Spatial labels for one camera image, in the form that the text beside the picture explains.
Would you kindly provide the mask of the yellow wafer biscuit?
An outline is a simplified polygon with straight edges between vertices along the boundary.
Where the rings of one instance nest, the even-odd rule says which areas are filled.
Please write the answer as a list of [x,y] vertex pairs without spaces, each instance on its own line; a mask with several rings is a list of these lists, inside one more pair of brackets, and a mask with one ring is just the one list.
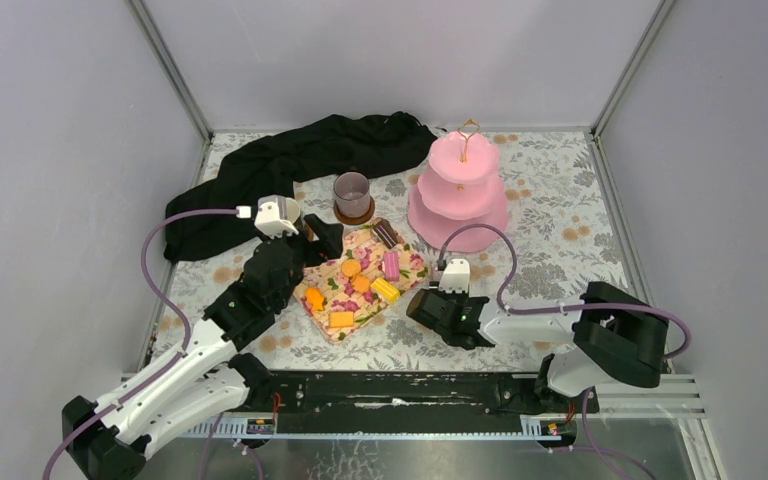
[[377,278],[373,280],[371,289],[390,304],[395,303],[401,297],[400,290],[385,278]]

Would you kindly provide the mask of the pink wafer biscuit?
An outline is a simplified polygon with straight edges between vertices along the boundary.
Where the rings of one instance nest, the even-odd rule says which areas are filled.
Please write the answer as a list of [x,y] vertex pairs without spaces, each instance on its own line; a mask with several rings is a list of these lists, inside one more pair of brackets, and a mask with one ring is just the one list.
[[386,281],[397,282],[401,277],[400,256],[395,251],[385,252],[382,257],[382,271]]

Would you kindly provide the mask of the purple mug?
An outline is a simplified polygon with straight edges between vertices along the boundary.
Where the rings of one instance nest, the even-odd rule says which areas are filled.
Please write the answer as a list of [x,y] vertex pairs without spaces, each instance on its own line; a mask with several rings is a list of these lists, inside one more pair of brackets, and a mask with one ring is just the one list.
[[341,215],[352,219],[363,217],[372,203],[369,179],[358,172],[343,173],[334,181],[333,197]]

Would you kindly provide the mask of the chocolate wafer biscuit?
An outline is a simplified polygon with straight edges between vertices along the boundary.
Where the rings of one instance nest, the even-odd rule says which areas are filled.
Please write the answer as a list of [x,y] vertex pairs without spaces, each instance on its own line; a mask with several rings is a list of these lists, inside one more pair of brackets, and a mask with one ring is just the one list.
[[392,249],[400,243],[400,237],[386,219],[379,219],[372,226],[372,231],[387,249]]

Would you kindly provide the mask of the pink three-tier cake stand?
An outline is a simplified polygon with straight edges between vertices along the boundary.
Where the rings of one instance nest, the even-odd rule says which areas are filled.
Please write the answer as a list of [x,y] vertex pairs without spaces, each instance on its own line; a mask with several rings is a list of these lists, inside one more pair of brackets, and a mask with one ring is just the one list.
[[430,247],[442,248],[451,234],[467,225],[507,228],[500,158],[499,148],[473,120],[432,143],[428,166],[408,200],[409,225]]

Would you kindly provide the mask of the white paper cup black base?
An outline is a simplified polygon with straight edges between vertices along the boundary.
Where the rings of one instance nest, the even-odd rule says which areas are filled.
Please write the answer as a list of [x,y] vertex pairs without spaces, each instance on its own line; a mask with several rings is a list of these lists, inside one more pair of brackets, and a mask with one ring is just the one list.
[[301,209],[297,201],[290,197],[283,197],[279,202],[279,213],[282,221],[295,225],[301,216]]

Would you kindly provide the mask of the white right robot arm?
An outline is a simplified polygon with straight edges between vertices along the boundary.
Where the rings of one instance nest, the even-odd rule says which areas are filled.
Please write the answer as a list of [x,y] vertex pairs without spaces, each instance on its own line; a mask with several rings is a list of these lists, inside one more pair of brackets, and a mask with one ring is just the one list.
[[444,343],[473,350],[515,342],[566,344],[547,356],[533,386],[535,402],[557,412],[573,397],[602,384],[652,389],[660,384],[669,319],[605,282],[578,298],[516,309],[486,296],[424,288],[410,300],[409,318]]

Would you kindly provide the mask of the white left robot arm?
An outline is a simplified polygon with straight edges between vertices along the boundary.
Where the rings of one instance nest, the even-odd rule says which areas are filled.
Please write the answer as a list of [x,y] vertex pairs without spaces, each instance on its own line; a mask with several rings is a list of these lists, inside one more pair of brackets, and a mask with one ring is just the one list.
[[284,310],[306,269],[343,254],[344,228],[315,214],[255,226],[261,243],[240,277],[187,326],[168,349],[109,393],[63,408],[62,443],[49,474],[67,453],[88,479],[132,479],[169,441],[205,419],[241,406],[264,407],[271,373],[246,347]]

